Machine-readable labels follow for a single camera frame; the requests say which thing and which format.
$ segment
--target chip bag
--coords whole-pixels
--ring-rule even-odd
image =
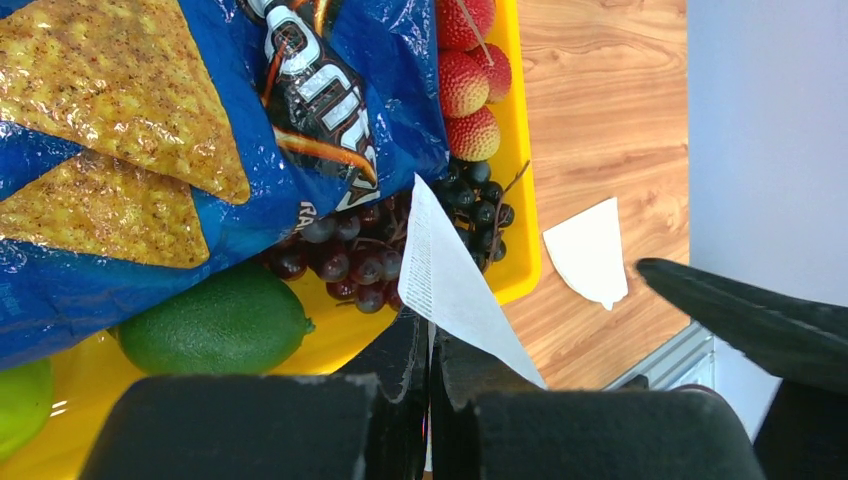
[[[432,10],[0,0],[0,370],[440,175]]]

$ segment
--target red lychee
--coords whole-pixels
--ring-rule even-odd
[[[445,120],[451,153],[466,162],[488,160],[501,144],[501,130],[487,107],[467,117]]]
[[[436,0],[436,33],[439,48],[467,51],[480,44],[459,2],[465,3],[471,20],[485,37],[495,24],[494,0]]]
[[[480,64],[483,73],[489,80],[489,97],[486,99],[486,103],[498,103],[506,98],[509,88],[512,86],[512,70],[509,67],[509,58],[503,53],[503,50],[491,43],[487,43],[486,48],[489,50],[489,55],[492,56],[492,65],[489,65],[489,59],[486,58],[483,47],[471,50],[468,52],[468,56]]]
[[[488,95],[489,81],[477,62],[462,52],[439,54],[439,100],[444,116],[471,115],[486,103]]]

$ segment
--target green lime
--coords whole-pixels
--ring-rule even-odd
[[[313,329],[294,292],[245,262],[114,329],[130,361],[149,374],[264,373]]]
[[[41,431],[52,407],[49,359],[0,372],[0,462]]]

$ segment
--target wood grain surface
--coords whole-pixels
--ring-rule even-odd
[[[540,228],[618,197],[630,293],[607,312],[543,248],[539,286],[505,311],[552,388],[602,388],[688,324],[633,269],[689,259],[686,2],[518,8]]]

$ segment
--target tortilla chip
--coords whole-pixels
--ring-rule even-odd
[[[0,239],[193,268],[209,248],[191,187],[92,150],[0,202]]]
[[[177,0],[36,0],[0,20],[0,120],[250,198]]]

